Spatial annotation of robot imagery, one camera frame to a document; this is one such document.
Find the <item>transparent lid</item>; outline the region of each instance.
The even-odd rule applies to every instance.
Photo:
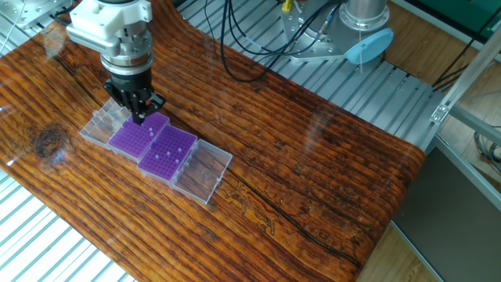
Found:
[[[109,149],[108,141],[130,116],[131,113],[127,108],[120,107],[113,99],[109,99],[100,110],[94,112],[94,117],[80,131],[80,135],[92,143]]]
[[[199,140],[178,170],[171,188],[207,204],[231,160],[231,154]]]
[[[207,204],[232,155],[179,128],[155,113],[143,125],[110,99],[80,131],[86,140],[138,163],[143,175]]]

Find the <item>silver metal rod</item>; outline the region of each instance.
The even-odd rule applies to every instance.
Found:
[[[480,120],[480,118],[475,117],[462,107],[454,106],[449,113],[458,121],[463,122],[469,128],[478,132],[481,136],[493,141],[495,144],[501,144],[501,132],[499,130]]]
[[[434,123],[442,123],[447,117],[449,111],[454,107],[457,101],[475,82],[478,76],[491,63],[494,57],[501,50],[501,28],[491,36],[484,44],[484,47],[478,55],[473,59],[467,69],[461,74],[449,93],[440,102],[437,109],[430,117],[430,121]]]

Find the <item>purple pipette tip rack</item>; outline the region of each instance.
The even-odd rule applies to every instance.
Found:
[[[119,150],[119,154],[137,163],[155,137],[168,124],[169,118],[158,113],[150,115],[141,125],[135,124],[130,117],[108,144]]]
[[[196,136],[167,125],[139,162],[138,168],[170,182],[195,142]]]

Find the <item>metal bracket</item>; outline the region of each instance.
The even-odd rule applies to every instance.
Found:
[[[431,115],[431,122],[441,124],[449,114],[450,110],[451,109],[446,105],[438,105],[437,109],[435,109]]]
[[[301,9],[305,10],[305,4],[300,5]],[[305,15],[299,13],[295,6],[289,12],[280,11],[283,22],[283,30],[290,40],[299,28],[301,28],[301,20],[304,21]],[[311,45],[315,35],[308,36],[307,33],[303,34],[294,45],[293,52],[297,52]],[[344,54],[327,36],[321,37],[308,51],[303,53],[294,54],[291,56],[296,60],[338,60],[344,59]]]
[[[491,63],[494,57],[501,50],[501,29],[498,29],[491,38],[484,44],[478,55],[468,65],[467,69],[461,74],[451,90],[442,99],[437,109],[430,117],[433,123],[442,123],[449,111],[466,93],[470,86],[480,76],[484,69]]]
[[[26,0],[23,8],[23,1],[20,0],[0,0],[0,15],[14,23],[22,13],[17,27],[28,29],[39,23],[49,15],[61,10],[63,7],[69,8],[73,0]]]

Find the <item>wood grain surface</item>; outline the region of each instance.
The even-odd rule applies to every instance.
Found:
[[[57,23],[0,60],[2,168],[138,280],[355,280],[424,153],[278,74],[232,80],[170,1],[153,12],[163,113],[233,155],[211,203],[78,135],[106,72]],[[263,70],[225,53],[241,78]]]

